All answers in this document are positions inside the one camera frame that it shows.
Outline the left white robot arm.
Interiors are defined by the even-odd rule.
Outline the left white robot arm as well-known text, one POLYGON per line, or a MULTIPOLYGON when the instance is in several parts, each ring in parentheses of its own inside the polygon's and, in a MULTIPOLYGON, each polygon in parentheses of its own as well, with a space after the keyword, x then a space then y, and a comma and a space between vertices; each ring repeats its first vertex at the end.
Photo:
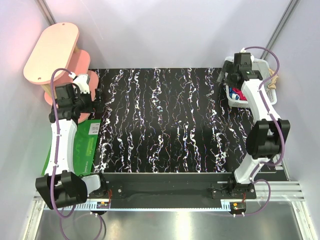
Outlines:
POLYGON ((103 198, 108 186, 101 174, 78 176, 74 171, 74 141, 81 113, 93 111, 89 91, 79 83, 56 86, 56 99, 49 114, 52 140, 49 161, 44 175, 35 180, 35 187, 51 210, 58 210, 87 201, 92 193, 103 198))

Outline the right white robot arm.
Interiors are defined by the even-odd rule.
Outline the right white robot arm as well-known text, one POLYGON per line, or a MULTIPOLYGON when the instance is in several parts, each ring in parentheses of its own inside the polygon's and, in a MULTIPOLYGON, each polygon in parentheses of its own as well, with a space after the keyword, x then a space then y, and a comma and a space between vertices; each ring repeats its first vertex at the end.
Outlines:
POLYGON ((285 143, 291 128, 281 119, 267 96, 259 70, 253 69, 254 56, 243 48, 225 60, 217 82, 241 90, 254 119, 245 143, 246 155, 240 166, 230 175, 225 191, 232 198, 243 198, 254 193, 255 176, 263 166, 275 167, 282 163, 285 143))

